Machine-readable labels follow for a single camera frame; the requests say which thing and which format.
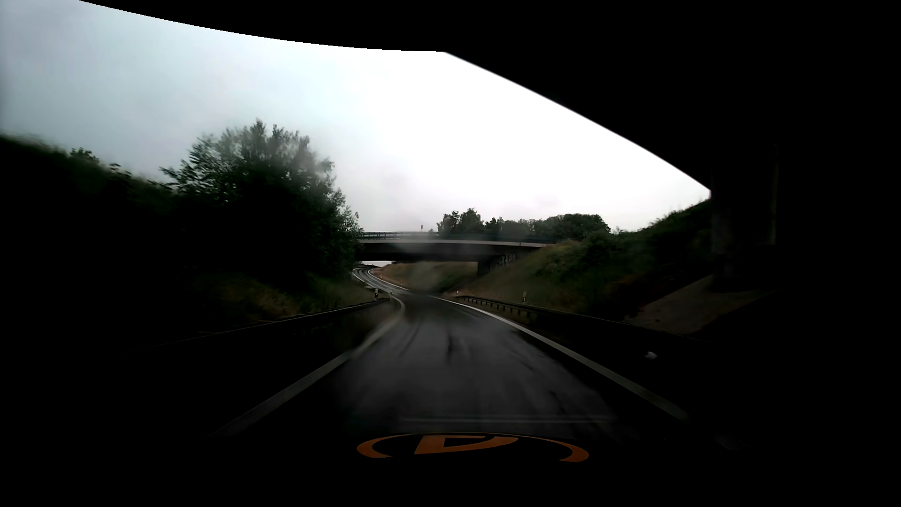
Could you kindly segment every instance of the grassy embankment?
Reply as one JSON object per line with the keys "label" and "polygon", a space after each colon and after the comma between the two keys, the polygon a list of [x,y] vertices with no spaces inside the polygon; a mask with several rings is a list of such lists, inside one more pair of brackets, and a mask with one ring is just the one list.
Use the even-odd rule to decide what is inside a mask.
{"label": "grassy embankment", "polygon": [[[18,168],[13,187],[27,197],[13,226],[22,240],[16,270],[31,292],[21,301],[52,315],[44,319],[48,332],[73,346],[163,343],[372,299],[350,276],[304,277],[295,269],[302,283],[280,287],[277,276],[263,281],[244,266],[223,269],[214,260],[236,242],[274,251],[271,263],[291,253],[254,231],[222,235],[231,216],[177,198],[157,181],[31,141],[0,137],[0,151]],[[204,235],[210,230],[216,233]]]}
{"label": "grassy embankment", "polygon": [[481,296],[620,320],[710,274],[710,203],[676,211],[635,232],[594,233],[542,248],[475,278],[474,263],[392,264],[389,280],[446,295]]}
{"label": "grassy embankment", "polygon": [[475,279],[477,268],[478,263],[399,263],[373,273],[410,290],[441,293]]}

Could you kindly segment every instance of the overpass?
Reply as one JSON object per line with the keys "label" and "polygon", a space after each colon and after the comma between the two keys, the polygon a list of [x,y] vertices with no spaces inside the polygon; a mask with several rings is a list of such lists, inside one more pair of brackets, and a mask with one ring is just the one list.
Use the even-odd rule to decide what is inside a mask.
{"label": "overpass", "polygon": [[550,238],[501,235],[440,235],[423,232],[363,233],[358,261],[469,261],[478,274],[553,244]]}

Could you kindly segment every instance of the overcast sky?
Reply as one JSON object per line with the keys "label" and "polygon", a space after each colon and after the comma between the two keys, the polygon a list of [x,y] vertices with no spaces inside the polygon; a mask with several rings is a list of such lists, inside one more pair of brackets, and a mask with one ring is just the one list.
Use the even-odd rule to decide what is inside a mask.
{"label": "overcast sky", "polygon": [[218,32],[75,0],[0,0],[0,129],[164,178],[201,134],[309,135],[368,231],[597,213],[634,230],[708,190],[532,91],[441,52]]}

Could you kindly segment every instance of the road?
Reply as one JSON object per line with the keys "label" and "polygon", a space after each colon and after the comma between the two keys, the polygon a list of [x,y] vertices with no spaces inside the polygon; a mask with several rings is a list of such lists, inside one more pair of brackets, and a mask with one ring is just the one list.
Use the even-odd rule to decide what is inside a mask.
{"label": "road", "polygon": [[[622,385],[502,319],[374,277],[403,314],[344,362],[244,430],[244,441],[359,441],[482,432],[579,442],[596,453],[722,448]],[[476,453],[455,453],[475,455]]]}

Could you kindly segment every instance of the orange logo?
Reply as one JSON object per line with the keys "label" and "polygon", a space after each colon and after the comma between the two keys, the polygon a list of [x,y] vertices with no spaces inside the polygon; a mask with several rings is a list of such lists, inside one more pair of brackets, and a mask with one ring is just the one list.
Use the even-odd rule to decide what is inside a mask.
{"label": "orange logo", "polygon": [[[367,440],[362,444],[357,446],[357,451],[366,457],[392,457],[387,454],[383,454],[378,452],[373,446],[375,446],[378,442],[383,440],[388,440],[390,438],[398,438],[398,437],[410,437],[412,435],[416,435],[415,433],[405,433],[404,435],[392,435],[390,437],[382,437],[382,438],[373,438],[371,440]],[[486,435],[494,435],[492,438],[485,438]],[[478,442],[473,442],[471,444],[458,444],[452,446],[446,446],[446,440],[448,438],[471,438],[473,440],[479,440]],[[461,451],[474,451],[480,449],[490,449],[492,447],[501,447],[513,444],[518,441],[520,438],[531,438],[534,440],[543,440],[545,442],[552,442],[554,444],[559,444],[569,449],[569,456],[564,457],[560,461],[570,461],[570,462],[579,462],[585,461],[588,458],[588,452],[581,448],[573,446],[572,444],[567,444],[566,442],[559,442],[557,440],[551,440],[549,438],[538,438],[538,437],[527,437],[525,435],[510,435],[506,433],[466,433],[461,435],[423,435],[423,437],[419,440],[419,445],[416,447],[416,450],[413,452],[414,455],[424,455],[424,454],[439,454],[439,453],[449,453],[449,452],[461,452]]]}

